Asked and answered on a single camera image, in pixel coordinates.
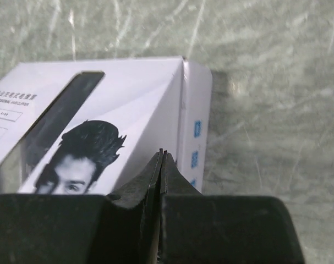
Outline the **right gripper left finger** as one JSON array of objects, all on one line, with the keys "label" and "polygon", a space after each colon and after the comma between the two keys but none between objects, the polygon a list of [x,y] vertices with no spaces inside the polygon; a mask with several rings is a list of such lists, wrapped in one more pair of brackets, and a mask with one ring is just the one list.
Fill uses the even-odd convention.
[{"label": "right gripper left finger", "polygon": [[159,149],[136,177],[107,196],[112,263],[156,263],[162,164]]}]

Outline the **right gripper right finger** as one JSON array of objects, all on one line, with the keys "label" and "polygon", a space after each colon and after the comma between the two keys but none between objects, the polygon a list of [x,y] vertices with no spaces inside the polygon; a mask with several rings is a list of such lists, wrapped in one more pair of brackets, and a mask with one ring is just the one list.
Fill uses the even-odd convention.
[{"label": "right gripper right finger", "polygon": [[160,186],[160,263],[166,263],[165,260],[165,236],[166,220],[164,213],[163,199],[170,195],[202,195],[188,180],[180,173],[173,156],[164,150],[161,167],[161,186]]}]

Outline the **white cardboard clipper box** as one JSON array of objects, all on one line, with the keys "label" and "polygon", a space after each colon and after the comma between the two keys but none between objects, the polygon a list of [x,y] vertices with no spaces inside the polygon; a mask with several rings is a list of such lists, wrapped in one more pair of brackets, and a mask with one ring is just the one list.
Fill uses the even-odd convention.
[{"label": "white cardboard clipper box", "polygon": [[0,81],[0,194],[102,194],[159,150],[202,189],[212,73],[184,57],[20,63]]}]

